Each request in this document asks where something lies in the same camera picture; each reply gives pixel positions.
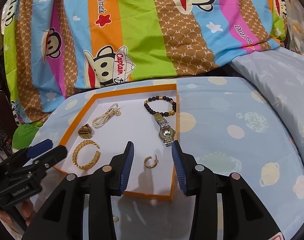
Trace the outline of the person's left hand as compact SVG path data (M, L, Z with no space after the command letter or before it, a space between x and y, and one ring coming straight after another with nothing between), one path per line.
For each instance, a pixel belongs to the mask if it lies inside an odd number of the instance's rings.
M34 210L34 204L29 198L22 202L21 211L19 211L19 213L24 217L26 225L29 226L32 219L36 215L36 212ZM0 220L7 224L9 227L13 228L12 215L8 214L3 210L0 210Z

